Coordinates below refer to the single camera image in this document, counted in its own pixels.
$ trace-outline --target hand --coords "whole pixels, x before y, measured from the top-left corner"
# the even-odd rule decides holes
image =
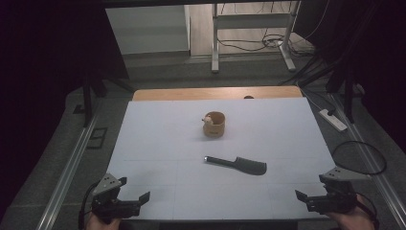
[[[118,230],[120,226],[120,221],[122,221],[119,218],[113,218],[111,220],[110,224],[104,223],[101,219],[98,218],[98,216],[94,215],[93,213],[90,213],[89,220],[87,221],[86,224],[86,230]]]
[[[357,199],[364,203],[360,195]],[[346,214],[326,213],[326,216],[337,221],[342,230],[374,230],[370,216],[358,207]]]

